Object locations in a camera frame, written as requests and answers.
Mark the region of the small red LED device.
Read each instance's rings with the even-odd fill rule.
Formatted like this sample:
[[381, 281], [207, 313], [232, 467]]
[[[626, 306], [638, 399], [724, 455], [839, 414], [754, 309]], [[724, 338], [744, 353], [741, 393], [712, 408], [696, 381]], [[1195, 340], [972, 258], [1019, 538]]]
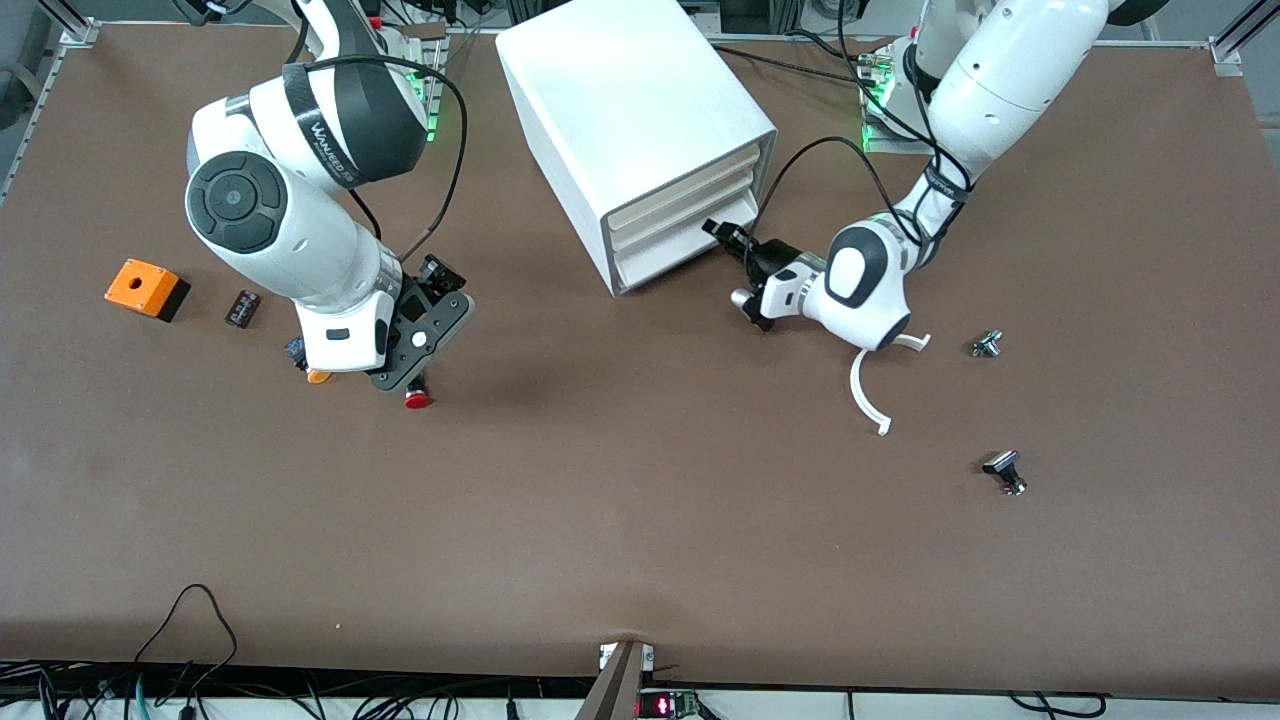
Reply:
[[691, 691], [646, 691], [637, 694], [636, 720], [703, 720], [701, 701]]

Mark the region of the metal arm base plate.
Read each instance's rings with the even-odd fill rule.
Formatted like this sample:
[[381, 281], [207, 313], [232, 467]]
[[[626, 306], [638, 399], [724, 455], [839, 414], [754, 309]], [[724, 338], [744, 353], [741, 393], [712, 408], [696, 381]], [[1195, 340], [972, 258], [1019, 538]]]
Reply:
[[[439, 73], [444, 73], [445, 61], [451, 56], [451, 38], [447, 36], [442, 38], [413, 38], [404, 36], [399, 44], [399, 55], [406, 60], [416, 61]], [[442, 95], [445, 92], [445, 88], [434, 76], [424, 74], [420, 70], [404, 68], [399, 72], [408, 81], [410, 87], [425, 110], [425, 140], [430, 143], [435, 138]]]
[[861, 101], [865, 149], [873, 152], [928, 154], [925, 117], [963, 42], [900, 37], [858, 55], [855, 69], [870, 86]]

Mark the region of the white plastic bin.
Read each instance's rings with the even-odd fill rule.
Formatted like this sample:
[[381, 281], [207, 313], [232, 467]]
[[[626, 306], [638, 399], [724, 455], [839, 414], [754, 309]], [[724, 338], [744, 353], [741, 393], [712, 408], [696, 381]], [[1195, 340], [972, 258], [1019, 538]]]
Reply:
[[611, 247], [613, 263], [612, 293], [620, 296], [636, 290], [676, 266], [701, 255], [716, 245], [716, 240], [701, 229], [707, 219], [744, 224], [756, 218], [746, 214], [742, 202], [723, 208], [713, 217], [696, 218], [676, 225], [673, 232], [663, 233], [654, 243], [635, 254], [618, 254]]

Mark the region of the yellow push button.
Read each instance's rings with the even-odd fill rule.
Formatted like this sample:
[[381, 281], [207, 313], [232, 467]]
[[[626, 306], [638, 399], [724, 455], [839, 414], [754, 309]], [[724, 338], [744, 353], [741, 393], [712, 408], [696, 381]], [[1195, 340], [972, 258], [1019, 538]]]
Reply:
[[325, 383], [330, 377], [330, 372], [320, 372], [312, 369], [305, 347], [305, 338], [298, 336], [291, 340], [285, 346], [284, 351], [292, 365], [306, 375], [306, 380], [310, 384], [317, 386]]

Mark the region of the middle white drawer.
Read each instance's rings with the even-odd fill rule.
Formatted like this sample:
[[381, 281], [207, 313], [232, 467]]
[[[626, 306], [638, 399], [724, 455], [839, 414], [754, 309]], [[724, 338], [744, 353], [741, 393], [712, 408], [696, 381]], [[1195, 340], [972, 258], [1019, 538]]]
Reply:
[[708, 217], [742, 195], [750, 197], [754, 179], [749, 170], [704, 172], [639, 199], [608, 218], [611, 247], [618, 254], [639, 252], [681, 223]]

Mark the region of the orange button box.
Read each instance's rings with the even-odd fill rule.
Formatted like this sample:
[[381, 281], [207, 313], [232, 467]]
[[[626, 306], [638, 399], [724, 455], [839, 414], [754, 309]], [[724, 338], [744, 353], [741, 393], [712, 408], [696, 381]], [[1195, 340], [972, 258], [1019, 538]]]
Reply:
[[172, 323], [189, 291], [189, 282], [177, 273], [131, 258], [108, 287], [104, 299], [142, 316]]

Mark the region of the aluminium frame profile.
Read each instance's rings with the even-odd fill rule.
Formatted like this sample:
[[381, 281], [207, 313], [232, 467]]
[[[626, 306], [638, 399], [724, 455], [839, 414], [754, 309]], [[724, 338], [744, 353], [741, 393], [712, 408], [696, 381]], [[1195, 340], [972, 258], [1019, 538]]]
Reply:
[[1219, 35], [1210, 38], [1210, 51], [1219, 77], [1243, 77], [1242, 49], [1280, 19], [1280, 0], [1251, 3]]
[[90, 47], [96, 42], [101, 24], [82, 13], [74, 0], [36, 0], [36, 3], [60, 29], [60, 44]]

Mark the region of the white drawer cabinet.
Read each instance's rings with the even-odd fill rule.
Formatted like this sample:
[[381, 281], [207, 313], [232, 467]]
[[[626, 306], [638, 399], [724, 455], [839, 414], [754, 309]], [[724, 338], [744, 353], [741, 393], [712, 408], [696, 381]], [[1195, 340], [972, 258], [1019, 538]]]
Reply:
[[609, 215], [750, 143], [767, 154], [758, 218], [777, 129], [678, 0], [568, 0], [499, 32], [495, 50], [530, 152], [611, 295]]

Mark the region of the white curved plastic piece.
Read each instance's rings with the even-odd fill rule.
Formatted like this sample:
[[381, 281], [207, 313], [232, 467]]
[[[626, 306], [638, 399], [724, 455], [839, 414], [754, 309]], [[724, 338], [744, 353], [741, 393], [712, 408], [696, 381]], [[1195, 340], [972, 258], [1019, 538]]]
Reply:
[[[900, 347], [910, 348], [914, 352], [922, 352], [932, 341], [932, 334], [914, 336], [914, 334], [897, 334], [890, 343]], [[859, 354], [852, 360], [849, 373], [849, 388], [852, 400], [860, 413], [876, 425], [876, 432], [878, 436], [887, 436], [890, 428], [892, 427], [893, 419], [883, 414], [876, 405], [868, 398], [864, 386], [861, 383], [861, 368], [867, 357], [873, 354], [873, 350], [860, 350]]]

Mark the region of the black square white-faced button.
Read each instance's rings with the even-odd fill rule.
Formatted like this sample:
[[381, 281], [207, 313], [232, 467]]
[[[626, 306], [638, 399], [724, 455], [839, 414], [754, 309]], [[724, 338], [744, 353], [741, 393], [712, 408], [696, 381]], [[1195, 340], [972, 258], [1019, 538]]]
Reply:
[[980, 470], [998, 478], [1005, 495], [1019, 496], [1027, 489], [1027, 480], [1016, 469], [1019, 459], [1020, 452], [1016, 450], [1002, 451], [982, 462]]

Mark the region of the highest white drawer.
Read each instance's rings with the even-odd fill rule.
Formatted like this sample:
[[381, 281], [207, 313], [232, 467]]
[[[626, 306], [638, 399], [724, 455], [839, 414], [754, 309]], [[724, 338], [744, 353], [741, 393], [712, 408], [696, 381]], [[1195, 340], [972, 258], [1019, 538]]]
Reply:
[[605, 222], [607, 228], [634, 233], [658, 232], [691, 219], [713, 217], [736, 202], [742, 202], [746, 214], [754, 217], [758, 211], [758, 174], [765, 164], [767, 154], [759, 145], [750, 143], [613, 211]]

